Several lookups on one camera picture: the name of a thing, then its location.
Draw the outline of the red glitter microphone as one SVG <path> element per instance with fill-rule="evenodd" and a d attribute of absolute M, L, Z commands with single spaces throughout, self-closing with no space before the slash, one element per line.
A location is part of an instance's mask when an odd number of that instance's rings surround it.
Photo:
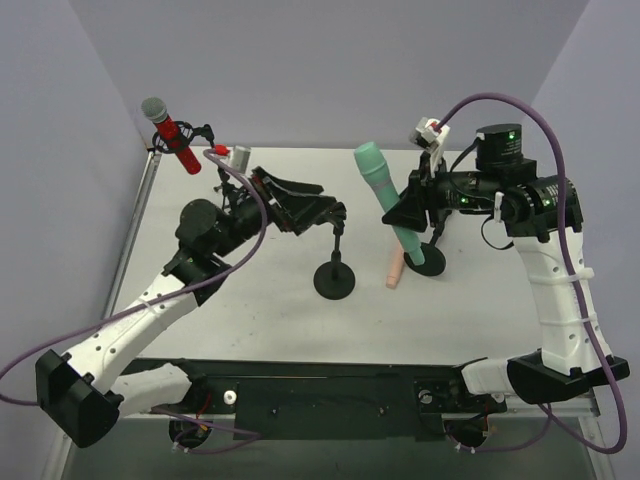
<path fill-rule="evenodd" d="M 164 143 L 164 150 L 174 154 L 190 175 L 199 173 L 201 164 L 192 152 L 187 137 L 169 116 L 165 102 L 158 97 L 148 97 L 142 101 L 141 111 L 155 126 L 157 139 Z"/>

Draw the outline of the black tripod microphone stand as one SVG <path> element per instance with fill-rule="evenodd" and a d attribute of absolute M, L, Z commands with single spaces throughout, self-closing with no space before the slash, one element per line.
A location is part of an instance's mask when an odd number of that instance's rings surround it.
<path fill-rule="evenodd" d="M 190 123 L 188 122 L 184 122 L 184 121 L 175 121 L 179 128 L 181 129 L 182 133 L 187 137 L 187 140 L 189 141 L 189 146 L 191 148 L 191 143 L 192 141 L 196 138 L 196 137 L 202 137 L 204 138 L 209 145 L 214 148 L 215 147 L 215 135 L 214 132 L 211 128 L 211 126 L 209 124 L 205 124 L 204 126 L 201 127 L 193 127 Z M 162 154 L 171 154 L 167 151 L 164 150 L 165 146 L 164 143 L 157 139 L 157 133 L 155 132 L 152 136 L 152 145 L 153 148 L 157 151 L 160 152 Z"/>

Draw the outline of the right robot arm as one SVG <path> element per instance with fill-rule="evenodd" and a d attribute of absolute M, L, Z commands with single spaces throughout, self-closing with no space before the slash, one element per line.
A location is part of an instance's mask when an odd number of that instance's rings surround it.
<path fill-rule="evenodd" d="M 481 359 L 462 366 L 471 395 L 515 394 L 529 404 L 573 399 L 612 378 L 629 376 L 628 362 L 604 341 L 589 291 L 592 269 L 584 264 L 583 216 L 570 180 L 541 177 L 522 153 L 522 127 L 496 124 L 477 130 L 468 151 L 472 171 L 455 171 L 442 157 L 447 126 L 423 118 L 410 136 L 423 153 L 387 225 L 423 232 L 438 229 L 458 211 L 502 224 L 524 264 L 542 346 L 511 359 Z"/>

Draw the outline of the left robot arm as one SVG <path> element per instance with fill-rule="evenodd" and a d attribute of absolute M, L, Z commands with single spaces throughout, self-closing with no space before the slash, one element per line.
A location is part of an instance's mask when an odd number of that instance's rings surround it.
<path fill-rule="evenodd" d="M 281 180 L 261 167 L 239 187 L 225 182 L 222 193 L 225 207 L 196 199 L 182 209 L 177 252 L 126 310 L 64 354 L 49 350 L 37 360 L 37 403 L 76 446 L 94 445 L 121 418 L 177 405 L 190 391 L 203 389 L 205 377 L 184 360 L 135 374 L 124 371 L 235 272 L 225 256 L 251 238 L 263 240 L 270 224 L 301 235 L 346 219 L 344 204 L 324 195 L 322 186 Z"/>

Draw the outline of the mint green toy microphone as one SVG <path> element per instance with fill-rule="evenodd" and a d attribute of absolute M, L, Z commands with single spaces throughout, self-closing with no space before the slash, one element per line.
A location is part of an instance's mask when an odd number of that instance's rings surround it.
<path fill-rule="evenodd" d="M 388 213 L 399 202 L 399 195 L 383 153 L 375 142 L 368 142 L 357 147 L 353 154 L 362 178 L 374 192 L 383 211 Z M 411 262 L 422 266 L 425 257 L 417 234 L 403 227 L 393 226 L 393 230 Z"/>

